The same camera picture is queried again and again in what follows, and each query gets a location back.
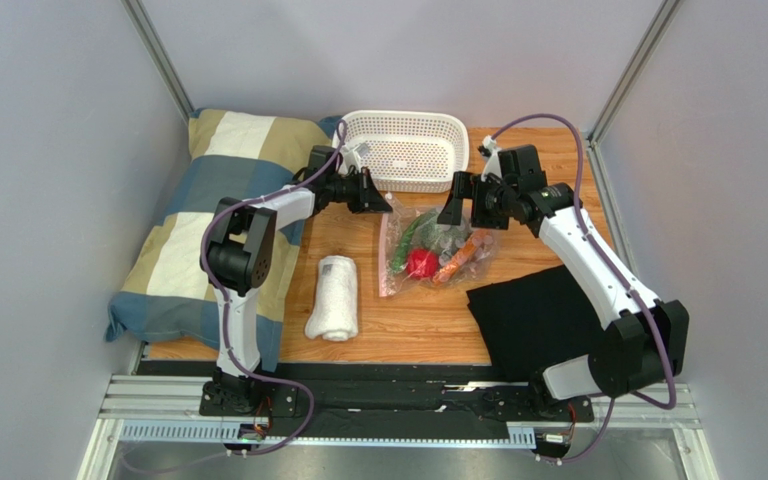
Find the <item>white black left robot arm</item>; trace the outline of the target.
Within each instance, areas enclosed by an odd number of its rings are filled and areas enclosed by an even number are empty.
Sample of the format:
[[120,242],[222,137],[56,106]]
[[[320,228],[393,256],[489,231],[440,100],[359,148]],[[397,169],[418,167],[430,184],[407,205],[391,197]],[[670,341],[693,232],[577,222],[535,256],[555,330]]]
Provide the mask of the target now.
[[222,199],[204,232],[200,265],[215,290],[220,320],[219,358],[201,397],[204,416],[252,415],[265,403],[264,387],[271,380],[256,371],[257,304],[279,229],[331,203],[344,203],[353,213],[392,210],[366,167],[345,174],[307,168],[304,174],[301,182],[261,197]]

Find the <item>green fake chili pepper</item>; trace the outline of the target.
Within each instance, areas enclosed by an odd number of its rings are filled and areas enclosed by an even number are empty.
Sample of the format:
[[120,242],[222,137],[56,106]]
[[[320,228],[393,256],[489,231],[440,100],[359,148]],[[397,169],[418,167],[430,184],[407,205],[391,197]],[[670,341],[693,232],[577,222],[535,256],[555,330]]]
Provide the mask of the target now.
[[419,227],[428,223],[432,216],[433,212],[427,211],[418,216],[407,226],[396,244],[392,259],[389,261],[389,273],[400,273],[406,268],[407,257],[411,249],[414,234]]

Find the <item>clear zip top bag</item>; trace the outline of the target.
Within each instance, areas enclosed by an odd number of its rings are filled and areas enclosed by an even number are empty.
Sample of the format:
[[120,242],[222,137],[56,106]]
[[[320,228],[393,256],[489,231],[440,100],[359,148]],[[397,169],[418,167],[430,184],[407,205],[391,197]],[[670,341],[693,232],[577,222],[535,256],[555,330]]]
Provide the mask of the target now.
[[485,276],[500,247],[497,232],[474,228],[466,218],[458,225],[439,224],[440,206],[409,207],[390,192],[385,199],[392,211],[380,224],[380,297],[416,286],[446,289]]

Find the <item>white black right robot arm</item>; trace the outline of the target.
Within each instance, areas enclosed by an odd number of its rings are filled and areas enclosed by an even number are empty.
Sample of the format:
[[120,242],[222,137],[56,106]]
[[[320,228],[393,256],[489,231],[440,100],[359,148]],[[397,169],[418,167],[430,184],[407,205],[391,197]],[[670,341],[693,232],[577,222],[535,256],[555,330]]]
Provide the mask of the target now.
[[541,175],[461,171],[454,175],[438,223],[460,224],[466,199],[472,202],[474,227],[505,229],[512,219],[528,226],[562,260],[600,321],[594,350],[546,367],[531,380],[538,398],[554,404],[580,396],[630,394],[660,409],[674,409],[688,312],[679,301],[663,301],[633,279],[588,219],[578,192],[565,183],[549,185]]

